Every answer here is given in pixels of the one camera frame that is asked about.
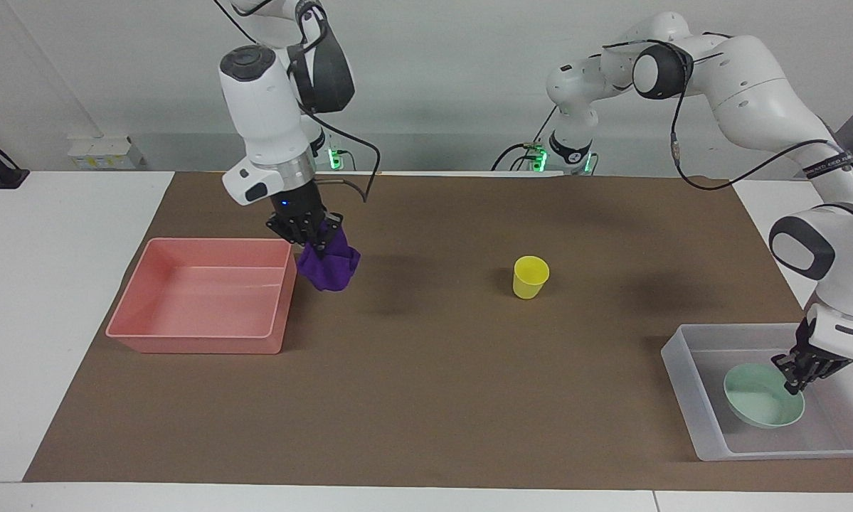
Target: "white table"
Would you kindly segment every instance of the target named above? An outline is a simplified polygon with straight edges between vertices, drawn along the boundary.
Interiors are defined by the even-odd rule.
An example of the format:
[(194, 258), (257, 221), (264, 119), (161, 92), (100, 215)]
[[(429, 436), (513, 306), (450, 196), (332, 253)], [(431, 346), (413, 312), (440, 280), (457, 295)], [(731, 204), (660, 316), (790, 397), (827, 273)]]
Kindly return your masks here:
[[(853, 495), (17, 483), (171, 178), (35, 172), (18, 191), (0, 191), (0, 510), (853, 510)], [(802, 182), (743, 182), (736, 191), (763, 236), (776, 218), (819, 202)], [(811, 282), (781, 270), (804, 302)]]

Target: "green indicator light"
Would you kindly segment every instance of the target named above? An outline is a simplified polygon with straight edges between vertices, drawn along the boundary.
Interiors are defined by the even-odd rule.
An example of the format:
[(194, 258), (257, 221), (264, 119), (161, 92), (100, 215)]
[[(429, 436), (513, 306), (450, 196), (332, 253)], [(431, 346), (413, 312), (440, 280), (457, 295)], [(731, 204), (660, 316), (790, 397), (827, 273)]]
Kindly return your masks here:
[(543, 172), (546, 168), (546, 150), (540, 148), (539, 151), (540, 154), (534, 156), (534, 162), (532, 164), (534, 166), (534, 172)]
[(331, 159), (332, 169), (340, 169), (341, 168), (341, 155), (338, 155), (338, 152), (334, 149), (328, 150), (328, 158)]
[(583, 175), (593, 175), (594, 169), (596, 169), (596, 162), (599, 160), (599, 156), (596, 153), (591, 153), (588, 155), (588, 159), (585, 160), (585, 169), (581, 172)]

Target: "table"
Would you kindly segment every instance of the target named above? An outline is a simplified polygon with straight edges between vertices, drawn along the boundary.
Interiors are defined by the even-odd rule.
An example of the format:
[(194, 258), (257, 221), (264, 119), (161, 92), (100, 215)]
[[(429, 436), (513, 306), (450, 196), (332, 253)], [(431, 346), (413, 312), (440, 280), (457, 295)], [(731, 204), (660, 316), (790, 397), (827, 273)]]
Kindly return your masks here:
[[(17, 482), (25, 473), (171, 176), (162, 172), (40, 172), (19, 191), (0, 191), (0, 263), (13, 269), (0, 272), (0, 482)], [(762, 234), (770, 229), (774, 218), (817, 202), (807, 183), (744, 182), (736, 185), (736, 191)], [(784, 201), (778, 202), (777, 197), (784, 197)], [(810, 294), (809, 282), (792, 279), (790, 285), (800, 302)], [(29, 314), (18, 318), (12, 311)], [(71, 340), (68, 346), (6, 344), (19, 339), (50, 341), (58, 338), (58, 333)], [(193, 502), (185, 495), (203, 498)], [(401, 500), (406, 506), (420, 503), (424, 509), (523, 508), (518, 503), (550, 510), (657, 509), (654, 495), (644, 491), (189, 486), (189, 492), (184, 493), (179, 485), (169, 484), (0, 484), (0, 503), (6, 509), (14, 509), (13, 503), (24, 499), (57, 509), (65, 508), (64, 503), (88, 503), (87, 499), (121, 500), (117, 501), (121, 508), (126, 508), (126, 503), (186, 508), (192, 503), (211, 505), (215, 496), (234, 509), (241, 509), (240, 503), (246, 502), (232, 496), (247, 500), (254, 496), (268, 505), (310, 503), (309, 509), (321, 509), (329, 499), (348, 510), (372, 509), (370, 506), (387, 509), (397, 503), (393, 500)], [(725, 493), (657, 496), (662, 498), (660, 510), (684, 510), (682, 506), (689, 503), (728, 503), (726, 500), (735, 499), (734, 494)], [(744, 498), (751, 501), (752, 496)], [(768, 495), (758, 503), (768, 506), (774, 499), (771, 496), (776, 498)], [(853, 506), (853, 495), (832, 498), (838, 506), (849, 500)], [(812, 509), (808, 503), (820, 502), (814, 495), (783, 499), (788, 506), (801, 499), (803, 506), (796, 506), (802, 510)]]

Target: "white wall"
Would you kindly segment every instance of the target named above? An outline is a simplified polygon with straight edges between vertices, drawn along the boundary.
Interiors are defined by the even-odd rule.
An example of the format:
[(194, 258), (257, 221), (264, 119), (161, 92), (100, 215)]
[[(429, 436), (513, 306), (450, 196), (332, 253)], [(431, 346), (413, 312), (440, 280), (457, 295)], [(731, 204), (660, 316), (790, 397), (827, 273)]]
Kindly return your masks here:
[[(684, 14), (693, 31), (762, 38), (835, 129), (853, 113), (853, 0), (324, 3), (357, 78), (354, 101), (329, 120), (380, 143), (384, 169), (487, 168), (499, 150), (533, 136), (549, 112), (550, 68), (664, 10)], [(222, 169), (240, 156), (216, 67), (244, 40), (211, 0), (0, 6), (14, 10), (99, 129), (133, 136), (152, 168)], [(82, 135), (75, 127), (83, 120), (16, 39), (0, 25), (0, 143), (33, 169), (67, 169), (65, 137)], [(598, 173), (673, 175), (673, 106), (629, 95), (601, 102)], [(687, 104), (679, 135), (693, 172), (732, 176), (764, 157), (726, 142), (702, 98)], [(361, 166), (371, 161), (366, 149), (355, 153)], [(783, 163), (768, 175), (793, 172)]]

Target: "yellow cup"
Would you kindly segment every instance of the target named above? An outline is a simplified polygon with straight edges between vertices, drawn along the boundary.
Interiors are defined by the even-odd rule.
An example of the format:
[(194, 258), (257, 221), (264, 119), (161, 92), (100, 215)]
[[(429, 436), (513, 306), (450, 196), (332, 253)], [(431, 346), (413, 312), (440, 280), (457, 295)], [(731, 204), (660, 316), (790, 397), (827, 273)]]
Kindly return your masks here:
[(514, 262), (514, 294), (522, 299), (533, 299), (549, 279), (549, 265), (537, 256), (521, 256)]

